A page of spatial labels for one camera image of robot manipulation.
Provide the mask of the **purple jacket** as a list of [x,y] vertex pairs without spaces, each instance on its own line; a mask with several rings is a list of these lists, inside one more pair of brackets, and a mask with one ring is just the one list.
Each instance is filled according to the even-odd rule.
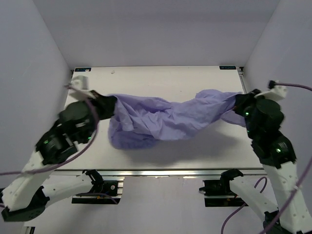
[[202,90],[185,102],[169,102],[159,97],[115,96],[117,102],[108,137],[116,149],[146,149],[159,141],[191,139],[218,120],[245,127],[244,118],[233,111],[235,92]]

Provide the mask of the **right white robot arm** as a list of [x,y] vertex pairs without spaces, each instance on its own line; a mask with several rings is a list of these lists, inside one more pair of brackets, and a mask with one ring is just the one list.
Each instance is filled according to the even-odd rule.
[[271,80],[269,90],[253,90],[238,97],[234,111],[244,117],[251,147],[271,182],[276,203],[248,184],[237,169],[221,174],[220,188],[239,196],[263,222],[264,234],[310,234],[312,216],[306,206],[301,184],[312,165],[297,175],[296,156],[290,140],[280,132],[284,114],[277,103],[286,97],[291,84]]

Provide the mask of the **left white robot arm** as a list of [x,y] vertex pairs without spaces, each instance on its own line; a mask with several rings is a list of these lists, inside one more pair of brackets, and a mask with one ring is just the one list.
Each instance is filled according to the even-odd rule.
[[95,90],[84,91],[66,85],[77,101],[62,110],[52,127],[35,145],[34,153],[17,178],[0,191],[1,216],[4,222],[27,222],[44,210],[73,195],[105,196],[105,181],[97,170],[87,170],[70,182],[44,185],[57,168],[66,165],[91,147],[101,120],[114,115],[117,98]]

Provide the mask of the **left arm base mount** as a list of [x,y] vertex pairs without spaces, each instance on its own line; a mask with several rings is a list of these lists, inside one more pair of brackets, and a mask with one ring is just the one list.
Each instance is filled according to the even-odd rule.
[[96,170],[84,170],[91,179],[90,191],[72,197],[72,204],[118,205],[122,195],[123,182],[105,179]]

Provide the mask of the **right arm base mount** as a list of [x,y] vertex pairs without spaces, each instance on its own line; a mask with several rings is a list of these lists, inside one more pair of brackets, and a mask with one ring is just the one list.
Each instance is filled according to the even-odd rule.
[[220,179],[204,180],[199,192],[204,194],[205,207],[240,207],[244,201],[230,190],[230,181],[243,177],[238,169],[230,169],[221,174]]

